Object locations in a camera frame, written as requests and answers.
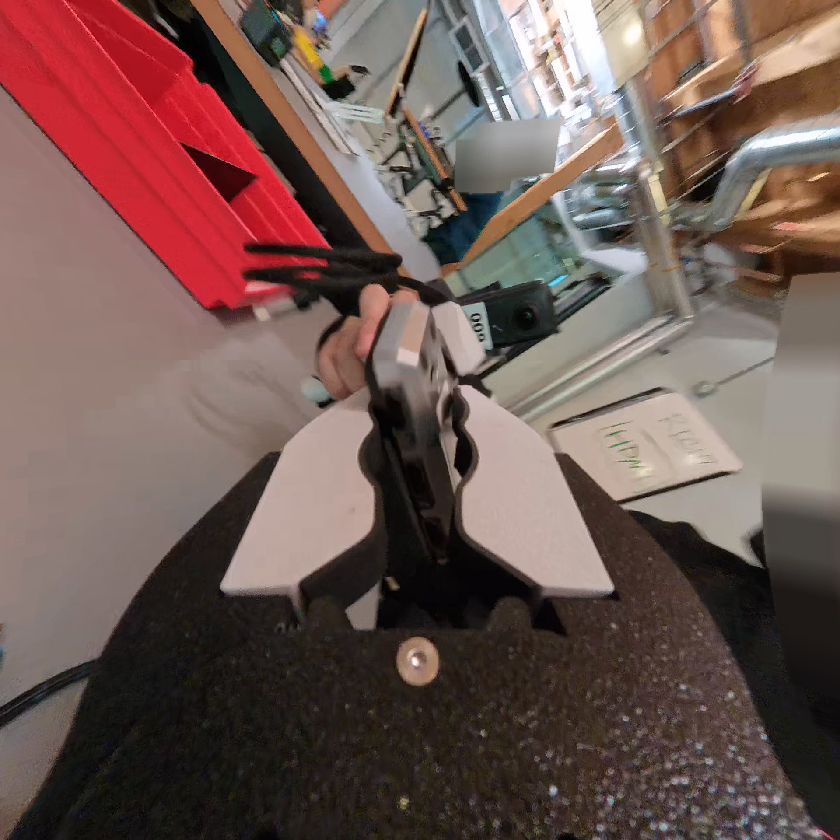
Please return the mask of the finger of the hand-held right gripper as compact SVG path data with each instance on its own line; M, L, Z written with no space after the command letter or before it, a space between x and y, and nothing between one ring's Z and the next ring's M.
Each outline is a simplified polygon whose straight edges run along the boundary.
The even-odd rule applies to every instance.
M485 362L486 352L462 307L454 301L446 301L432 307L431 314L456 374L475 374Z

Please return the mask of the white board with handwriting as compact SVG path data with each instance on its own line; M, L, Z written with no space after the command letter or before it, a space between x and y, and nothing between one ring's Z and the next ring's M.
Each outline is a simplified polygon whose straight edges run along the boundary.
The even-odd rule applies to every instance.
M617 503L743 468L693 402L661 387L553 423L547 437Z

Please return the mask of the slanted wooden beam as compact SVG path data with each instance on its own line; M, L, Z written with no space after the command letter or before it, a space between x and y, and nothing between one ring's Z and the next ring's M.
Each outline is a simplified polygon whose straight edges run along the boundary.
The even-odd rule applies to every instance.
M604 129L592 140L559 164L550 174L537 180L511 204L492 217L457 266L462 267L468 264L509 235L545 205L554 194L561 192L582 174L619 152L623 144L622 131L616 118L611 117L605 122Z

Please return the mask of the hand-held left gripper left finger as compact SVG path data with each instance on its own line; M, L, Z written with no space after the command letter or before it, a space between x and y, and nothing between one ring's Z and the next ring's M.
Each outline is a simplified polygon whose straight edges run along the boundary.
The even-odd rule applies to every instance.
M363 389L282 449L219 585L227 596L286 597L297 614L328 597L371 599L385 572L380 439Z

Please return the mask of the silver ventilation duct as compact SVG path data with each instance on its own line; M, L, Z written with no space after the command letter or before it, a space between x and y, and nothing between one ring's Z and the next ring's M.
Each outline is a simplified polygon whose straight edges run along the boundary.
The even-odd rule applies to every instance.
M712 199L673 206L671 223L704 234L720 233L749 210L773 168L838 160L838 111L765 129L729 157Z

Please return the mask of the red plastic bin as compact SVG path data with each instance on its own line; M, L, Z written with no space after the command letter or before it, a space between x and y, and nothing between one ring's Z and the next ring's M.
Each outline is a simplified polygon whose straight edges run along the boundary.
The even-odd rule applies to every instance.
M1 2L2 86L208 309L299 264L247 243L327 248L192 60L119 2Z

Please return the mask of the person's right hand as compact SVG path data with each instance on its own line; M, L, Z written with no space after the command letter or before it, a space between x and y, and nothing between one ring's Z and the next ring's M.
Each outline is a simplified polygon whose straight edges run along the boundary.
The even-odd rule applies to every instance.
M359 315L343 318L321 342L317 355L320 382L336 402L365 387L364 366L380 325L392 306L392 295L380 285L360 293Z

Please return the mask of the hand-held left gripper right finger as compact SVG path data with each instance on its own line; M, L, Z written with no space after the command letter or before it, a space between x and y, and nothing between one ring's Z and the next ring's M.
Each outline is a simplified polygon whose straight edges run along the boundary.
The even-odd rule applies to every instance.
M455 388L451 426L459 537L541 596L613 595L556 454L540 434L470 385Z

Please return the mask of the silver usb hub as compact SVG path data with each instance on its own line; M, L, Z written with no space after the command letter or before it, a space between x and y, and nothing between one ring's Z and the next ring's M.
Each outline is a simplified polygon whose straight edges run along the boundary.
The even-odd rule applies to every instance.
M396 303L365 367L371 410L427 561L448 563L459 477L450 450L453 380L430 307Z

